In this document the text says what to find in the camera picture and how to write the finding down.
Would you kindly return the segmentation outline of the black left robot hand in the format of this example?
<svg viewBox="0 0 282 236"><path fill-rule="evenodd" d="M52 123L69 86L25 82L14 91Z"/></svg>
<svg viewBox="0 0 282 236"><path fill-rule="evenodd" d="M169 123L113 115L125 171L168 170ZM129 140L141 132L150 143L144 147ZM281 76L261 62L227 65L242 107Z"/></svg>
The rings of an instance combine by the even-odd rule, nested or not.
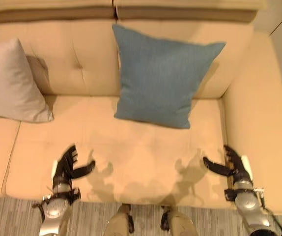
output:
<svg viewBox="0 0 282 236"><path fill-rule="evenodd" d="M53 165L53 185L59 183L71 184L73 179L78 179L89 175L95 168L96 161L93 159L87 165L74 169L73 165L77 162L78 152L76 145L71 145L61 159Z"/></svg>

